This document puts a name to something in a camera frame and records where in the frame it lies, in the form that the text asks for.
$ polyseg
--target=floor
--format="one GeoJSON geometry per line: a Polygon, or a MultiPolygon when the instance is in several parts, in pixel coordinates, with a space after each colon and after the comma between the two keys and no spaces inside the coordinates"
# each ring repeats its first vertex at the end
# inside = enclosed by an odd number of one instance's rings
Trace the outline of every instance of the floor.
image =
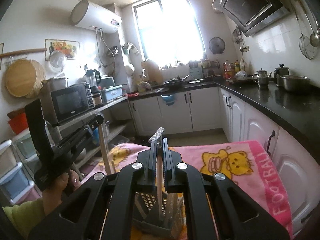
{"type": "Polygon", "coordinates": [[[222,129],[168,136],[168,146],[197,146],[228,143],[222,129]]]}

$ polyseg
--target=window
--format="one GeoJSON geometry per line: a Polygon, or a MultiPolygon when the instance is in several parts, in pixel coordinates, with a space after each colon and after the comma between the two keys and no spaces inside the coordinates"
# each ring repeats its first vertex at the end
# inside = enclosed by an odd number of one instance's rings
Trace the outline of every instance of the window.
{"type": "Polygon", "coordinates": [[[153,0],[134,10],[146,59],[161,67],[202,57],[204,45],[188,0],[153,0]]]}

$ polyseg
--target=black countertop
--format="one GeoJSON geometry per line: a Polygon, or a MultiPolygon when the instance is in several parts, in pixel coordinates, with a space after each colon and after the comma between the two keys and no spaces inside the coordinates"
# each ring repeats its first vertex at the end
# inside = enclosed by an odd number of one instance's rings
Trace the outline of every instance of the black countertop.
{"type": "MultiPolygon", "coordinates": [[[[219,86],[268,116],[291,134],[320,164],[320,93],[310,95],[288,93],[269,83],[268,90],[260,90],[257,84],[233,85],[225,80],[186,84],[175,92],[219,86]]],[[[165,88],[160,92],[147,93],[129,100],[172,93],[165,88]]]]}

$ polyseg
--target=range hood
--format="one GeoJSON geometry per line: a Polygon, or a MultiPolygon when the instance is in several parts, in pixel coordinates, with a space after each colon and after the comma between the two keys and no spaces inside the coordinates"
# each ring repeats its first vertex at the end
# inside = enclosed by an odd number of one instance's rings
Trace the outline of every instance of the range hood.
{"type": "Polygon", "coordinates": [[[247,37],[289,13],[280,0],[213,0],[212,6],[229,16],[247,37]]]}

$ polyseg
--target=hand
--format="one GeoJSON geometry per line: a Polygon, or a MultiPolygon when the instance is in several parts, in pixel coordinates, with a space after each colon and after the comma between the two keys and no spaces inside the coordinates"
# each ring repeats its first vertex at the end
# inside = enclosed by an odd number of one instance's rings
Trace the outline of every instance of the hand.
{"type": "MultiPolygon", "coordinates": [[[[52,183],[52,185],[42,192],[42,200],[45,215],[48,215],[62,203],[61,194],[63,190],[66,188],[68,180],[69,175],[65,172],[59,177],[57,177],[56,180],[52,183]]],[[[71,170],[71,180],[69,183],[72,183],[74,190],[81,186],[81,183],[79,182],[79,176],[73,170],[71,170]]]]}

